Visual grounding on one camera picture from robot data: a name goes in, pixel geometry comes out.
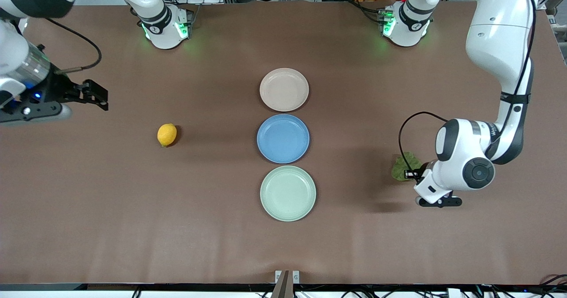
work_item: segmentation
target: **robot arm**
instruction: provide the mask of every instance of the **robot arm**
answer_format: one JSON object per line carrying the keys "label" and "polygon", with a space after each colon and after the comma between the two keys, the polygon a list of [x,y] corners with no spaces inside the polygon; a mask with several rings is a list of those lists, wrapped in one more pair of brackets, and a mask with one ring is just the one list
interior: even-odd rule
{"label": "robot arm", "polygon": [[[407,0],[389,8],[394,24],[384,35],[413,46],[424,35],[439,0]],[[533,78],[527,40],[533,20],[531,0],[476,0],[466,53],[501,85],[496,122],[451,119],[438,131],[437,160],[424,165],[415,191],[434,204],[453,190],[479,190],[490,184],[494,164],[505,164],[522,151],[523,125]]]}
{"label": "robot arm", "polygon": [[192,12],[163,0],[124,0],[142,21],[146,38],[160,49],[171,49],[189,38]]}
{"label": "robot arm", "polygon": [[9,21],[24,17],[60,18],[75,0],[0,0],[0,123],[17,125],[66,119],[63,102],[99,105],[108,110],[108,92],[92,80],[75,84],[51,64],[40,48],[24,39]]}

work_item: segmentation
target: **blue plate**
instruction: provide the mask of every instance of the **blue plate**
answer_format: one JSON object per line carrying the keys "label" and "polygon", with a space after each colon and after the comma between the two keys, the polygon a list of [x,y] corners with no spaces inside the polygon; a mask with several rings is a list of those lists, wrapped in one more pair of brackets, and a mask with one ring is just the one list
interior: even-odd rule
{"label": "blue plate", "polygon": [[295,116],[278,114],[262,123],[256,141],[266,159],[279,164],[292,163],[307,151],[309,130]]}

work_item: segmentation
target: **white plate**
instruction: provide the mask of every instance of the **white plate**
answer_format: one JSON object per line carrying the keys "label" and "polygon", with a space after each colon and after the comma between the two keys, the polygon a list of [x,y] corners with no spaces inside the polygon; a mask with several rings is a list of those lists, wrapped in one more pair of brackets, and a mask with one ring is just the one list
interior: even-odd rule
{"label": "white plate", "polygon": [[272,170],[262,182],[260,200],[268,214],[281,221],[304,218],[315,205],[316,188],[309,174],[292,165]]}
{"label": "white plate", "polygon": [[296,70],[276,69],[262,79],[260,96],[268,107],[278,112],[290,112],[307,100],[309,83],[303,74]]}

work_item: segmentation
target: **lemon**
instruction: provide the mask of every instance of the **lemon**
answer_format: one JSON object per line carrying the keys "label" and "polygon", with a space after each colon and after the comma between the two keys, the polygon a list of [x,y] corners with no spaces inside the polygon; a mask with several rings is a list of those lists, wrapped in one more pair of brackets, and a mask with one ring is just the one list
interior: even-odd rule
{"label": "lemon", "polygon": [[177,129],[171,123],[164,124],[159,127],[158,130],[158,141],[162,147],[166,147],[175,141],[177,136]]}

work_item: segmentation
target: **brown tabletop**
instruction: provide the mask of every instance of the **brown tabletop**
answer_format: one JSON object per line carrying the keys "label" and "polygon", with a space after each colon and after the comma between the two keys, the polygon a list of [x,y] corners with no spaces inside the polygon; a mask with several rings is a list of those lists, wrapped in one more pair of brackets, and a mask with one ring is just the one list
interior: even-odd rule
{"label": "brown tabletop", "polygon": [[[63,23],[90,37],[100,65],[73,74],[110,94],[110,110],[71,104],[64,122],[0,128],[0,282],[256,283],[282,268],[305,283],[538,283],[567,266],[567,70],[544,13],[532,58],[526,144],[463,205],[424,209],[390,176],[407,116],[494,121],[500,85],[468,59],[474,3],[444,3],[417,46],[399,48],[349,4],[204,6],[174,50],[144,39],[123,6],[76,7]],[[95,52],[47,21],[29,40],[59,66]],[[311,132],[294,163],[317,201],[294,223],[272,219],[259,188],[277,167],[258,152],[275,112],[267,72],[310,83],[298,111]],[[160,148],[163,123],[183,128]],[[404,147],[435,157],[442,124],[411,121]]]}

